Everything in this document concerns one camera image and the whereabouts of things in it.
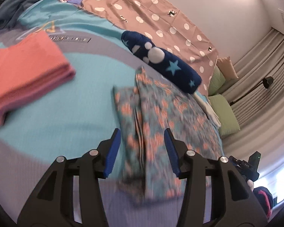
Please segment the right hand white glove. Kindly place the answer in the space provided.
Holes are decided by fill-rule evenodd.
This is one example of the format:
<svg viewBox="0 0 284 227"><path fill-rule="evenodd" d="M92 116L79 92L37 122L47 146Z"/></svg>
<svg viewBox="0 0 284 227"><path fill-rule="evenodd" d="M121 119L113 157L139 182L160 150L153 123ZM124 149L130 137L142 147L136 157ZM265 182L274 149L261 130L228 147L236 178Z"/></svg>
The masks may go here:
<svg viewBox="0 0 284 227"><path fill-rule="evenodd" d="M250 188L251 191L254 190L254 182L251 179L247 180L247 185Z"/></svg>

